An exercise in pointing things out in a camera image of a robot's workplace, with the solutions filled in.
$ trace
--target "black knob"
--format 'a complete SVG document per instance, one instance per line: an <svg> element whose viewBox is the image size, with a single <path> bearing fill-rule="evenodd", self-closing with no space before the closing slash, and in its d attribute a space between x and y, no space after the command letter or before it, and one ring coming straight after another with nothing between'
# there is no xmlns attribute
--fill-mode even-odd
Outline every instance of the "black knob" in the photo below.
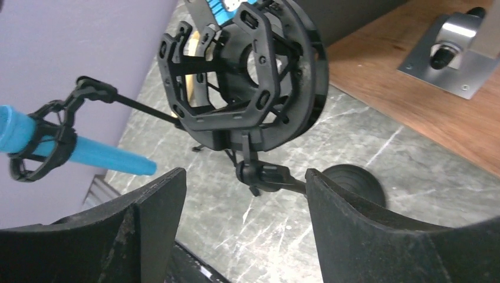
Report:
<svg viewBox="0 0 500 283"><path fill-rule="evenodd" d="M456 52L453 52L450 48L441 47L436 51L434 56L430 58L430 66L433 69L441 70L450 64L455 55Z"/></svg>
<svg viewBox="0 0 500 283"><path fill-rule="evenodd" d="M484 19L484 17L486 16L486 10L483 7L476 7L470 9L469 12L467 12L467 14Z"/></svg>

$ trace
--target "black round base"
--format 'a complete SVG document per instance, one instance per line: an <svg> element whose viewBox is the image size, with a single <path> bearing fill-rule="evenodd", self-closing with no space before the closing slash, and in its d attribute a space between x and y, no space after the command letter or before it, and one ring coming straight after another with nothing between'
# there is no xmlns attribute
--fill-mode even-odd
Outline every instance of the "black round base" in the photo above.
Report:
<svg viewBox="0 0 500 283"><path fill-rule="evenodd" d="M362 167L339 164L325 169L323 174L344 189L386 207L386 194L382 185L375 176Z"/></svg>

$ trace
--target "black rubber cap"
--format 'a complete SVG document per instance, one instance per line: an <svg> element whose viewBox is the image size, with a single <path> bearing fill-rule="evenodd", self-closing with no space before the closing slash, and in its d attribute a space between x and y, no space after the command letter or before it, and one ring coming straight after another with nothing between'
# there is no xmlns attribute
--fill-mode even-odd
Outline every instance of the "black rubber cap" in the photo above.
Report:
<svg viewBox="0 0 500 283"><path fill-rule="evenodd" d="M467 12L467 14L484 19L484 17L486 16L486 10L483 7L476 7L470 9L469 12Z"/></svg>
<svg viewBox="0 0 500 283"><path fill-rule="evenodd" d="M344 189L383 208L387 207L386 194L382 185L373 174L362 167L339 164L325 169L323 174Z"/></svg>
<svg viewBox="0 0 500 283"><path fill-rule="evenodd" d="M441 70L448 66L451 61L454 59L455 53L446 48L440 48L436 51L434 56L430 59L430 66L433 69Z"/></svg>

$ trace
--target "gray metal bar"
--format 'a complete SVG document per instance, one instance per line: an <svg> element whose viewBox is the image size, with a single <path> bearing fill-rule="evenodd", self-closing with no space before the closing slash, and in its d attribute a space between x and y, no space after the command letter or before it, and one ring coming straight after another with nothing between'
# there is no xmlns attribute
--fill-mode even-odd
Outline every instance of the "gray metal bar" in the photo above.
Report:
<svg viewBox="0 0 500 283"><path fill-rule="evenodd" d="M487 11L471 51L495 59L500 54L500 0L493 1Z"/></svg>

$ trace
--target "blue object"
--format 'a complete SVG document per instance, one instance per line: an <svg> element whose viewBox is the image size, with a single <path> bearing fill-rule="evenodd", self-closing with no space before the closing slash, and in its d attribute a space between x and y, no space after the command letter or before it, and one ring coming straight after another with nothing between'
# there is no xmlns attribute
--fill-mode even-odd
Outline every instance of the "blue object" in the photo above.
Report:
<svg viewBox="0 0 500 283"><path fill-rule="evenodd" d="M11 106L0 106L0 152L20 152L34 133L35 121L30 116L17 112ZM54 141L44 141L33 154L47 157L54 145ZM143 156L85 137L77 138L70 161L134 175L153 175L156 172L156 163Z"/></svg>
<svg viewBox="0 0 500 283"><path fill-rule="evenodd" d="M224 3L222 2L222 0L206 0L206 1L210 6L210 9L212 10L212 14L215 17L215 21L217 22L218 25L223 25L228 21L232 20L232 18L234 18L236 12L238 11L237 9L232 12L227 11L224 8ZM245 2L253 5L257 3L257 0L248 0Z"/></svg>

